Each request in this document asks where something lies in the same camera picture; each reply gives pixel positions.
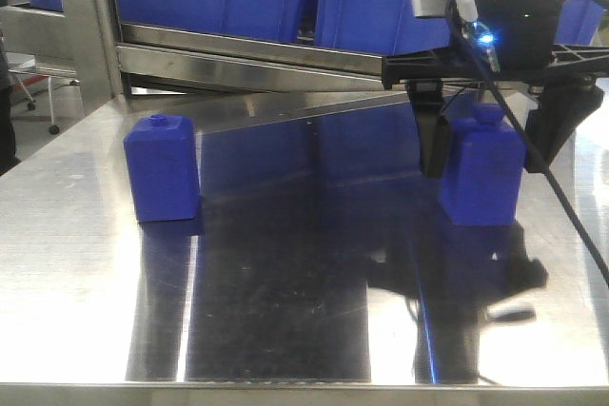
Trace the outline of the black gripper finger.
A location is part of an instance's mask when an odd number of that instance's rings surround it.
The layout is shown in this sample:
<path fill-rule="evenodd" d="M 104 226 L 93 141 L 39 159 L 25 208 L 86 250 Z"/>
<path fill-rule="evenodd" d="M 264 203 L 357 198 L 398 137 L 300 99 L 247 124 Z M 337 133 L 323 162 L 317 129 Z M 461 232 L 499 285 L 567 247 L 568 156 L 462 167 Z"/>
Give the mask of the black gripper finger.
<path fill-rule="evenodd" d="M 418 129 L 421 172 L 427 178 L 441 178 L 451 142 L 442 82 L 409 81 L 406 89 Z"/>
<path fill-rule="evenodd" d="M 603 90 L 592 75 L 559 78 L 544 87 L 538 107 L 528 114 L 525 132 L 547 164 L 602 101 Z"/>

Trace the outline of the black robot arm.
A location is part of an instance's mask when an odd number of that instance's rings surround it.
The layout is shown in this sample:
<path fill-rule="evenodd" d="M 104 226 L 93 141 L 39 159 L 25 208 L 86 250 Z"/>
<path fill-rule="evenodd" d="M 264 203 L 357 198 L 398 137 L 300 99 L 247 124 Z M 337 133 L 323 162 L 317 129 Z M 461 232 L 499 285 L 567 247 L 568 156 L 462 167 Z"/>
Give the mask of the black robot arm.
<path fill-rule="evenodd" d="M 439 178 L 451 128 L 442 114 L 442 86 L 450 79 L 493 94 L 499 82 L 537 88 L 538 106 L 527 118 L 525 168 L 541 173 L 566 140 L 602 101 L 597 86 L 608 75 L 608 49 L 555 41 L 567 0 L 429 0 L 451 31 L 450 44 L 382 59 L 386 89 L 404 83 L 420 139 L 420 167 Z M 592 0 L 606 8 L 608 0 Z"/>

